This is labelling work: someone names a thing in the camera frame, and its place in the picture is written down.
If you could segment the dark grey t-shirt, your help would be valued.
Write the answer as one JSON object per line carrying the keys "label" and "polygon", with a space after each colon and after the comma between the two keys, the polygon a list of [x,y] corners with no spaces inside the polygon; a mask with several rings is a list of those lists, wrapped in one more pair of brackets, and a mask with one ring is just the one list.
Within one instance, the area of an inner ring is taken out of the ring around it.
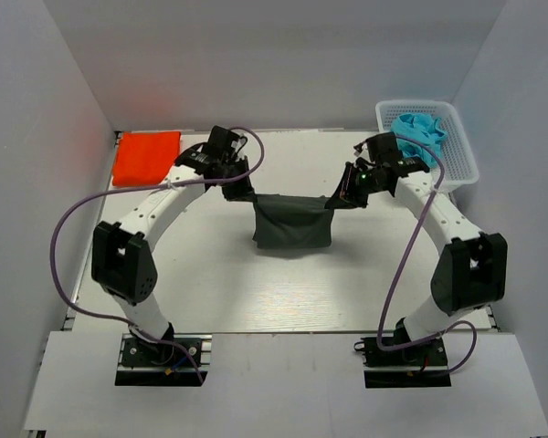
{"label": "dark grey t-shirt", "polygon": [[332,244],[334,210],[325,196],[256,194],[252,240],[261,250],[307,250]]}

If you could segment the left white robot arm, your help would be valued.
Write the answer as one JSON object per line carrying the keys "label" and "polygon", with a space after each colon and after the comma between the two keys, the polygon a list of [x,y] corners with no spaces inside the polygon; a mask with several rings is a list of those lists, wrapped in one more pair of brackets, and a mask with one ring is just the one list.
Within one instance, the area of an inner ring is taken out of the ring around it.
{"label": "left white robot arm", "polygon": [[186,208],[219,187],[228,201],[250,201],[254,189],[241,128],[215,126],[206,141],[182,151],[158,187],[119,221],[100,222],[94,232],[91,277],[119,304],[143,353],[164,364],[174,355],[174,335],[153,294],[158,272],[153,251]]}

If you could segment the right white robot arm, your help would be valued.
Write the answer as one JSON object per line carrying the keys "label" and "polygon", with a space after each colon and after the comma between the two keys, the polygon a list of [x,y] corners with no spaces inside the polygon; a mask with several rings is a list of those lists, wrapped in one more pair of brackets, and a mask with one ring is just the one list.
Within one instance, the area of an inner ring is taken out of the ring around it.
{"label": "right white robot arm", "polygon": [[429,297],[398,322],[392,344],[378,344],[413,364],[426,355],[429,341],[460,325],[463,316],[503,298],[508,244],[501,234],[488,234],[467,219],[440,189],[445,173],[434,174],[422,159],[405,157],[397,146],[400,139],[385,132],[356,144],[356,159],[345,164],[325,206],[329,210],[364,208],[370,195],[389,193],[416,218],[387,302],[395,294],[419,233],[426,232],[437,249]]}

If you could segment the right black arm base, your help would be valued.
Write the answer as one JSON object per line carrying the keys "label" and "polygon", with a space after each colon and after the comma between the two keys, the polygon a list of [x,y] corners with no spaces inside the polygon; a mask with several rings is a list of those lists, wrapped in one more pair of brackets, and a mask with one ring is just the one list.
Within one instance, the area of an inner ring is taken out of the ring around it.
{"label": "right black arm base", "polygon": [[376,337],[353,344],[363,357],[366,389],[424,389],[451,386],[448,356],[442,339],[398,351],[383,351]]}

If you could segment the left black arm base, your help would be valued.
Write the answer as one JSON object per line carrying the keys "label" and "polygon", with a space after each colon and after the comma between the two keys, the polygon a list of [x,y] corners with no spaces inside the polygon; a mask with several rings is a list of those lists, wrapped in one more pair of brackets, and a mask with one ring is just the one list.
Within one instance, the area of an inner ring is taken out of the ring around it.
{"label": "left black arm base", "polygon": [[[212,337],[184,335],[174,342],[187,349],[202,376],[210,366]],[[114,384],[117,387],[201,387],[192,362],[178,348],[153,347],[130,334],[122,336]]]}

